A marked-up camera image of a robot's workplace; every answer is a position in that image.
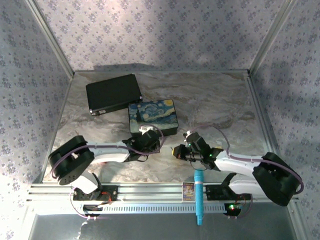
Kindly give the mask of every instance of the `wallpaper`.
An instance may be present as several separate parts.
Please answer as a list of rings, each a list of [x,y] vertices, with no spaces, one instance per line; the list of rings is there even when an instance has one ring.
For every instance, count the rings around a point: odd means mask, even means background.
[[[303,178],[299,196],[320,239],[320,2],[299,0],[253,77],[278,148]]]
[[[0,239],[11,239],[40,174],[68,77],[23,0],[0,1]]]
[[[37,0],[74,71],[248,69],[284,0]]]

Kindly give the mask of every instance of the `blue pen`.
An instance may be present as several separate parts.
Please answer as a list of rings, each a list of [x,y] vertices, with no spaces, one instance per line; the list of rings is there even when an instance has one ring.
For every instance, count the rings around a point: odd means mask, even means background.
[[[195,170],[195,215],[197,217],[197,224],[199,226],[202,225],[202,218],[204,217],[204,180],[204,171]]]

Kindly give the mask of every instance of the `small card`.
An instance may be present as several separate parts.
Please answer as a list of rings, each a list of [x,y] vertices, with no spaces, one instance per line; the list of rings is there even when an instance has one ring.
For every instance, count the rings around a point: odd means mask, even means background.
[[[195,202],[195,183],[183,182],[182,183],[182,201]]]

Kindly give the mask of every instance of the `gray marble table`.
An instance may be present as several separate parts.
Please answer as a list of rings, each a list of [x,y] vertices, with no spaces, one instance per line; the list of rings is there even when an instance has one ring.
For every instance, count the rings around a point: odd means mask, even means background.
[[[89,113],[86,85],[128,73],[77,72],[55,137],[53,149],[76,135],[87,141],[112,143],[128,139],[128,110],[93,117]],[[247,91],[244,76],[223,73],[135,73],[143,100],[173,99],[178,117],[177,135],[169,136],[161,153],[153,154],[147,162],[95,163],[88,168],[101,182],[185,182],[193,181],[194,169],[189,162],[172,156],[171,148],[183,143],[183,133],[196,126],[212,123],[227,135],[235,154],[262,155],[265,143],[256,120],[254,106]],[[227,144],[212,127],[200,129],[199,134],[212,146]],[[44,182],[55,181],[47,166]],[[227,173],[204,172],[206,182],[221,182]]]

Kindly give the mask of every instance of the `black case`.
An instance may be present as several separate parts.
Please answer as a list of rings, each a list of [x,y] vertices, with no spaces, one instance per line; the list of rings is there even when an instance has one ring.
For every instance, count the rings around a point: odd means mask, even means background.
[[[142,101],[134,74],[90,83],[85,88],[92,116],[125,109],[129,104]]]
[[[139,126],[152,124],[158,127],[164,136],[177,134],[178,118],[172,99],[133,103],[128,107],[130,133],[138,137],[142,133]]]

